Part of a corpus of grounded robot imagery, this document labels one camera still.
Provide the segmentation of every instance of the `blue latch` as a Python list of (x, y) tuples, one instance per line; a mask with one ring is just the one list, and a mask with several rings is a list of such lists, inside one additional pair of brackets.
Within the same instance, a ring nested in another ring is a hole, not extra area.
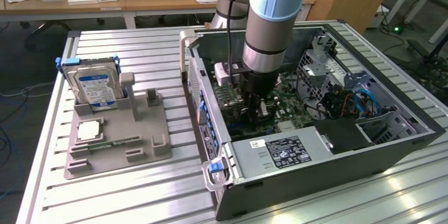
[(115, 66), (118, 68), (118, 72), (119, 74), (122, 74), (122, 68), (120, 68), (120, 57), (118, 54), (114, 54), (114, 62), (115, 62)]
[(79, 65), (80, 63), (82, 63), (80, 58), (68, 58), (68, 59), (66, 59), (64, 65), (67, 65), (67, 66)]
[(62, 57), (58, 57), (55, 60), (55, 63), (56, 63), (58, 71), (64, 75), (63, 68), (62, 68), (62, 61), (63, 61)]
[(203, 111), (203, 110), (204, 110), (204, 107), (206, 107), (206, 102), (202, 101), (202, 103), (199, 104), (199, 110)]
[(212, 163), (208, 166), (210, 173), (218, 173), (218, 172), (222, 172), (223, 170), (224, 170), (223, 163)]

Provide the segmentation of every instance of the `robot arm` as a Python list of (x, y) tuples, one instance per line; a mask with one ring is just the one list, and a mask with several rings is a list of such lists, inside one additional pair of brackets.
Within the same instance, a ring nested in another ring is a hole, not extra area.
[(240, 89), (254, 120), (275, 88), (302, 0), (230, 0), (250, 4)]

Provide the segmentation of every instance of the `aluminum extrusion table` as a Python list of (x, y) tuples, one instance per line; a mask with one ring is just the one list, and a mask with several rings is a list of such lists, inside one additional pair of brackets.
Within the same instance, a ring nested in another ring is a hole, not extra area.
[[(447, 107), (355, 30), (328, 22), (416, 104), (448, 128)], [(68, 38), (64, 58), (118, 54), (136, 93), (164, 95), (174, 157), (88, 177), (63, 177), (74, 93), (59, 74), (18, 223), (218, 223), (204, 187), (179, 71), (179, 32), (200, 27), (87, 31)], [(351, 70), (356, 61), (339, 58)], [(220, 223), (410, 223), (448, 220), (448, 135), (391, 169)]]

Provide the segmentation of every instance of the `warning label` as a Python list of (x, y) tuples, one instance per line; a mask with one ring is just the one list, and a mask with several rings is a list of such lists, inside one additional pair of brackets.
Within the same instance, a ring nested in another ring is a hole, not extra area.
[(267, 142), (267, 147), (275, 166), (280, 169), (311, 161), (298, 136)]

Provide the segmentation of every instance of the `floor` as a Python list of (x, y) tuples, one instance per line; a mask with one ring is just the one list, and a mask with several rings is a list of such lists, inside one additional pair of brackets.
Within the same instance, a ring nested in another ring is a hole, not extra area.
[[(402, 14), (406, 13), (414, 1), (415, 0), (407, 0), (400, 10)], [(395, 2), (396, 0), (386, 0), (384, 5), (392, 7)], [(448, 10), (435, 5), (432, 2), (428, 2), (412, 22), (415, 28), (414, 31), (406, 30), (399, 37), (403, 40), (415, 39), (420, 41), (423, 46), (428, 50), (432, 50), (434, 45), (431, 45), (427, 40), (443, 24), (447, 17)], [(212, 16), (199, 15), (199, 18), (202, 22), (208, 22)], [(391, 26), (394, 26), (400, 20), (402, 17), (398, 15), (395, 20), (391, 22)], [(142, 17), (138, 18), (138, 23), (140, 27), (195, 25), (191, 15), (188, 17), (186, 15), (167, 16), (164, 24), (159, 23), (159, 16)], [(14, 88), (30, 87), (35, 84), (55, 80), (58, 72), (54, 61), (63, 53), (67, 32), (60, 27), (52, 27), (34, 40), (36, 50), (35, 52), (30, 52), (24, 49), (22, 42), (30, 32), (40, 24), (42, 22), (31, 22), (31, 27), (28, 29), (23, 29), (20, 24), (14, 22), (10, 23), (6, 30), (0, 31), (0, 92), (14, 93), (19, 91), (18, 89), (12, 90)], [(110, 30), (126, 28), (124, 20), (122, 18), (107, 18), (104, 25), (99, 25), (96, 23), (96, 19), (84, 19), (83, 22), (68, 20), (67, 24), (74, 30)], [(367, 30), (364, 36), (380, 50), (384, 50), (387, 47), (400, 43), (398, 39), (382, 34), (378, 29)], [(391, 49), (388, 53), (404, 60), (411, 60), (412, 57), (415, 57), (415, 55), (406, 50), (406, 45)], [(446, 45), (440, 56), (444, 58), (448, 57), (448, 45)], [(51, 89), (51, 85), (39, 87), (31, 90), (30, 95), (47, 93)], [(0, 119), (3, 119), (18, 108), (18, 105), (8, 105), (4, 102), (4, 99), (22, 103), (24, 97), (0, 97), (0, 99)], [(15, 124), (6, 128), (8, 137), (15, 143), (19, 152), (23, 164), (24, 181), (27, 181), (27, 176), (32, 166), (48, 102), (50, 95), (30, 98), (27, 101), (27, 114)], [(2, 151), (0, 162), (6, 159), (6, 155), (7, 152)], [(18, 181), (18, 163), (16, 156), (12, 155), (6, 166), (0, 168), (0, 195), (15, 185)], [(0, 223), (15, 223), (24, 188), (26, 183), (20, 184), (11, 194), (0, 198)]]

